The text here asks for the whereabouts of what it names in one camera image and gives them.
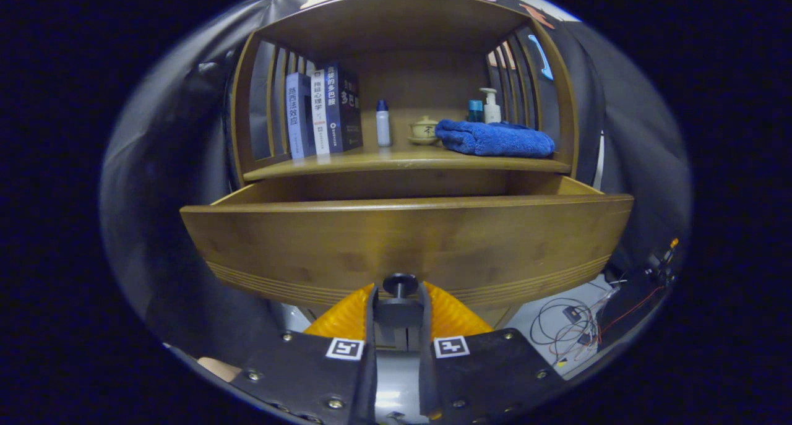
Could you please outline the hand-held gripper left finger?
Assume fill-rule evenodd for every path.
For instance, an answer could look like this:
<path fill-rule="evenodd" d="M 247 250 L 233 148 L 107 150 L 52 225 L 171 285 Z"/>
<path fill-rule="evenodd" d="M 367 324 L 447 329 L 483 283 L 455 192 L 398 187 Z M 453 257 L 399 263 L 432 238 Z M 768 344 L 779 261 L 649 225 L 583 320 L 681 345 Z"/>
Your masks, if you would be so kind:
<path fill-rule="evenodd" d="M 378 287 L 365 287 L 353 320 L 361 338 L 320 337 L 268 329 L 230 382 L 261 403 L 319 424 L 374 424 L 377 363 L 373 307 Z"/>

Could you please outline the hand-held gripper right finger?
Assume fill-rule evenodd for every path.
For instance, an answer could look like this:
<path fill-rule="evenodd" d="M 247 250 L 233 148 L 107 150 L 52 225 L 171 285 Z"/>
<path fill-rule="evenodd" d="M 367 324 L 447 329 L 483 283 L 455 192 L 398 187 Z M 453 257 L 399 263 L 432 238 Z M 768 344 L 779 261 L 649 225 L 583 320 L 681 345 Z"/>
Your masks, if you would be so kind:
<path fill-rule="evenodd" d="M 441 302 L 421 282 L 419 411 L 432 423 L 507 423 L 566 391 L 567 382 L 517 329 L 440 335 Z"/>

